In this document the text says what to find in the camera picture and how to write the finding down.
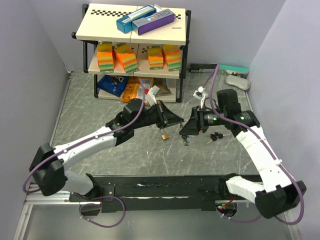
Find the purple box on shelf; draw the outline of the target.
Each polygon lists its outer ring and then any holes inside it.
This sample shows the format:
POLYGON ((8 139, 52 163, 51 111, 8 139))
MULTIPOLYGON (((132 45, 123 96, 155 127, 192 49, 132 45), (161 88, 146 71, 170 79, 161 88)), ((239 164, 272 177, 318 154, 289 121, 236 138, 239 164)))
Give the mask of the purple box on shelf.
POLYGON ((143 35, 165 25, 173 23, 176 15, 170 9, 164 9, 148 17, 142 17, 132 22, 132 30, 138 35, 143 35))

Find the teal white box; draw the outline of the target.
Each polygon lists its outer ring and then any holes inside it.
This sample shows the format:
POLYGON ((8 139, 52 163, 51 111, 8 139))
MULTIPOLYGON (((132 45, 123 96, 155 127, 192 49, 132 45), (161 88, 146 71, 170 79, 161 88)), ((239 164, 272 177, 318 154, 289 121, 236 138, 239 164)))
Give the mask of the teal white box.
POLYGON ((249 74, 249 70, 244 67, 220 64, 218 73, 222 75, 233 75, 246 79, 249 74))

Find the sponge pack far right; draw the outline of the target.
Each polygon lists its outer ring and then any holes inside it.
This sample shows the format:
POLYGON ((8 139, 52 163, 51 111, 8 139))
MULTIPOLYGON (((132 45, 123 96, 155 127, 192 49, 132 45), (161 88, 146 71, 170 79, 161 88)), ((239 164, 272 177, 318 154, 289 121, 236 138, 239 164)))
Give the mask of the sponge pack far right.
POLYGON ((163 44, 162 52, 167 69, 170 72, 179 71, 182 67, 182 56, 178 45, 163 44))

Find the aluminium rail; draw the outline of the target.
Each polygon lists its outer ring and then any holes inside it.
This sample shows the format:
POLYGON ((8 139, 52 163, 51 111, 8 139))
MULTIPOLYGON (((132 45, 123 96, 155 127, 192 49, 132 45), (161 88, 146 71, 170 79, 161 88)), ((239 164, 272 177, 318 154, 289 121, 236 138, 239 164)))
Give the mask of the aluminium rail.
POLYGON ((43 196, 40 191, 27 193, 23 203, 23 209, 14 234, 14 240, 22 240, 25 236, 28 222, 34 206, 78 205, 78 202, 69 201, 70 193, 59 191, 51 196, 43 196))

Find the black flat box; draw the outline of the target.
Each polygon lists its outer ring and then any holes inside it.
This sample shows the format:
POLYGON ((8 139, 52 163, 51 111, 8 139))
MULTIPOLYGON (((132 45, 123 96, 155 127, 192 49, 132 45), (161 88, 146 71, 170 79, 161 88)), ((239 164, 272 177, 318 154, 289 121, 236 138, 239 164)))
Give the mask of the black flat box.
POLYGON ((191 63, 189 65, 190 73, 213 73, 217 64, 200 64, 200 63, 191 63))

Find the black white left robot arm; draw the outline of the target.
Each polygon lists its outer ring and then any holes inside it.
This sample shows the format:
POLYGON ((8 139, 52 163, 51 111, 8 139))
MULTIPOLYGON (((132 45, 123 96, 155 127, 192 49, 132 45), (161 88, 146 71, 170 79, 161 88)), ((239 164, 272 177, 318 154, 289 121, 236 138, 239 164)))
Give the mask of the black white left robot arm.
POLYGON ((136 129, 151 125, 165 129, 183 122, 184 119, 169 110, 161 100, 145 108, 144 101, 135 98, 114 119, 95 132, 54 147, 48 143, 41 145, 29 171, 43 196, 68 191, 82 195, 87 201, 93 201, 102 194, 98 182, 89 173, 80 175, 70 171, 73 165, 128 141, 134 136, 136 129))

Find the brown snack bag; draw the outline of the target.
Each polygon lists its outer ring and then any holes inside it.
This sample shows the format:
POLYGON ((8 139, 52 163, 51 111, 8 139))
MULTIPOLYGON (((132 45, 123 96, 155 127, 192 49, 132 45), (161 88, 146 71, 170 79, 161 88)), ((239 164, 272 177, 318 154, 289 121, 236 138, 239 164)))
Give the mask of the brown snack bag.
POLYGON ((167 85, 167 80, 165 78, 154 78, 153 86, 157 86, 159 88, 156 94, 157 96, 171 94, 171 91, 167 85))

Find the sponge pack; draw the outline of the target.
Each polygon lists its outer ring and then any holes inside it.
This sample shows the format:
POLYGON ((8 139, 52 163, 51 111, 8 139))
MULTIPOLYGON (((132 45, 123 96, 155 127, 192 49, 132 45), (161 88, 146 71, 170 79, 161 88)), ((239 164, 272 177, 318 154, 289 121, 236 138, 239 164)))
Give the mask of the sponge pack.
POLYGON ((115 58, 126 74, 131 74, 140 70, 136 54, 127 43, 118 43, 112 48, 115 58))
POLYGON ((97 46, 97 63, 101 73, 112 73, 114 71, 114 55, 112 42, 99 42, 97 46))
POLYGON ((170 72, 179 71, 182 67, 182 56, 178 45, 163 44, 162 52, 167 69, 170 72))
POLYGON ((164 57, 160 45, 150 45, 147 47, 148 66, 150 70, 163 69, 164 57))

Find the brass padlock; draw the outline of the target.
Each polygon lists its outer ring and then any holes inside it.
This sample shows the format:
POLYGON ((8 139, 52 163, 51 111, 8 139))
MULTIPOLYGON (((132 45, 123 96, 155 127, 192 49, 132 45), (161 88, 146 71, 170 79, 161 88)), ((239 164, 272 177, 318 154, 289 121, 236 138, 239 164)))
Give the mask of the brass padlock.
POLYGON ((161 132, 161 137, 164 141, 170 138, 169 134, 164 129, 161 129, 160 132, 161 132))

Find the blue chips bag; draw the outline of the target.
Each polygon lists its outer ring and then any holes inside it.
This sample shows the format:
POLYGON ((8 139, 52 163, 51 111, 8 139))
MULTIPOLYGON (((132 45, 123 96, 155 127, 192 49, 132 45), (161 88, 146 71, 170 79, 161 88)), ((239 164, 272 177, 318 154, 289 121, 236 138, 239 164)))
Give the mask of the blue chips bag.
POLYGON ((120 97, 129 81, 128 76, 104 75, 97 83, 97 87, 116 97, 120 97))

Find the blue box on shelf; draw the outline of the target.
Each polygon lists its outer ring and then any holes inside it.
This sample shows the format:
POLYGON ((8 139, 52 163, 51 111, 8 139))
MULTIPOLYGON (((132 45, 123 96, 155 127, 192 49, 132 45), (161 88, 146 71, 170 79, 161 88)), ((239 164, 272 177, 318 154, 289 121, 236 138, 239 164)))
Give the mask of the blue box on shelf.
POLYGON ((127 14, 126 16, 117 19, 116 27, 122 33, 127 34, 133 30, 133 21, 151 16, 156 12, 157 9, 154 6, 148 4, 132 13, 127 14))

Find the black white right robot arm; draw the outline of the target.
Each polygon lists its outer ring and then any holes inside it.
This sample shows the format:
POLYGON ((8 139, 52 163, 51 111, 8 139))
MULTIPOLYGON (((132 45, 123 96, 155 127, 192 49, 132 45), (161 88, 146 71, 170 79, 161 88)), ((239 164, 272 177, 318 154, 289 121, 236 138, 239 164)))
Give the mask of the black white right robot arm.
POLYGON ((209 96, 199 87, 193 96, 200 105, 191 109, 191 115, 179 134, 186 139, 205 133, 211 126, 224 126, 244 147, 256 167, 262 183, 230 173, 220 178, 218 193, 223 199, 242 197, 255 204, 266 219, 277 217, 300 205, 301 220, 304 214, 303 195, 307 188, 303 181, 296 181, 269 145, 263 128, 251 110, 243 111, 237 92, 225 89, 217 92, 218 107, 207 108, 209 96))

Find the orange snack bag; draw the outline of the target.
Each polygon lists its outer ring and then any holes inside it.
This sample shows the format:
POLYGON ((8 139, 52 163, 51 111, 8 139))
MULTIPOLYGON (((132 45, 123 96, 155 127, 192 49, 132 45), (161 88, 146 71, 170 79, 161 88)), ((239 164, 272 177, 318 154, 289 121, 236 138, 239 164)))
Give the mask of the orange snack bag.
POLYGON ((147 94, 153 86, 154 79, 152 77, 129 77, 128 83, 120 97, 120 101, 128 103, 132 99, 142 99, 145 95, 145 104, 148 104, 147 94))

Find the black-headed key bunch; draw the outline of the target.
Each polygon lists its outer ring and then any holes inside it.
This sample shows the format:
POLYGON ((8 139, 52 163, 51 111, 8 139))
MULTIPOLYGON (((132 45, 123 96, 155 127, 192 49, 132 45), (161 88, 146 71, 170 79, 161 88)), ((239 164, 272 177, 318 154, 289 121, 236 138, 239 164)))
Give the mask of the black-headed key bunch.
POLYGON ((190 141, 189 141, 189 136, 188 135, 181 135, 181 138, 182 138, 182 143, 185 145, 185 146, 188 146, 190 141))

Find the sponge pack far left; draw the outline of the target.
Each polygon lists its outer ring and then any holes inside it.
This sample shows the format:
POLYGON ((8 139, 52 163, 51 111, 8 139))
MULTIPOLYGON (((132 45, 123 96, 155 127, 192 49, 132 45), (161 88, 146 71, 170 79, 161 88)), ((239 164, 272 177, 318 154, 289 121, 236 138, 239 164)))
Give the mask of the sponge pack far left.
POLYGON ((101 73, 112 73, 114 71, 114 55, 112 42, 99 42, 97 46, 97 63, 101 73))

